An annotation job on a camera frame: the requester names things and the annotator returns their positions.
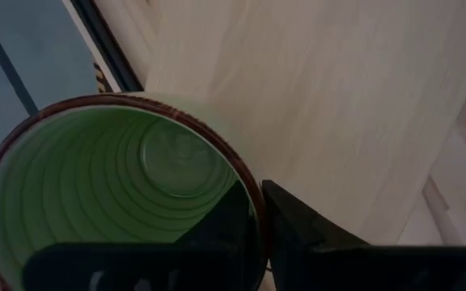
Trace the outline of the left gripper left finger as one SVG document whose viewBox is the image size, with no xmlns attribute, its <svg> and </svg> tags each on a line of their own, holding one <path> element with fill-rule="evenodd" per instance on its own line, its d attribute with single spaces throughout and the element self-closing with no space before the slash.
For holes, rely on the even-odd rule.
<svg viewBox="0 0 466 291">
<path fill-rule="evenodd" d="M 23 268 L 25 291 L 255 291 L 257 242 L 236 182 L 171 243 L 58 243 Z"/>
</svg>

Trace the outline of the black frame wooden shelf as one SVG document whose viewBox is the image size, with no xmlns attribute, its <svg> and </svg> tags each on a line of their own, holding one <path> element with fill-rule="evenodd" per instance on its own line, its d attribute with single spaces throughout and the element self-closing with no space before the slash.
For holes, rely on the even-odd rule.
<svg viewBox="0 0 466 291">
<path fill-rule="evenodd" d="M 258 179 L 396 243 L 466 99 L 466 0 L 90 0 L 148 92 Z"/>
</svg>

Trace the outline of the light green mug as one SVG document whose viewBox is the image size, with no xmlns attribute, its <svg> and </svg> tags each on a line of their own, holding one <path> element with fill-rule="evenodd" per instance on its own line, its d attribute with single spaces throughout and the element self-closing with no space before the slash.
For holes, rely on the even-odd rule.
<svg viewBox="0 0 466 291">
<path fill-rule="evenodd" d="M 265 200 L 218 112 L 147 92 L 50 105 L 0 144 L 0 291 L 25 291 L 26 262 L 58 243 L 173 243 L 236 182 L 258 244 L 257 289 Z"/>
</svg>

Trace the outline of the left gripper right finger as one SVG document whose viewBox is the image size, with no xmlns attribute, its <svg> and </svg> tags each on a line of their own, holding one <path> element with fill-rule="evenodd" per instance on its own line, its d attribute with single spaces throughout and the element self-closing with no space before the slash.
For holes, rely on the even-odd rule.
<svg viewBox="0 0 466 291">
<path fill-rule="evenodd" d="M 375 246 L 261 184 L 277 291 L 466 291 L 466 247 Z"/>
</svg>

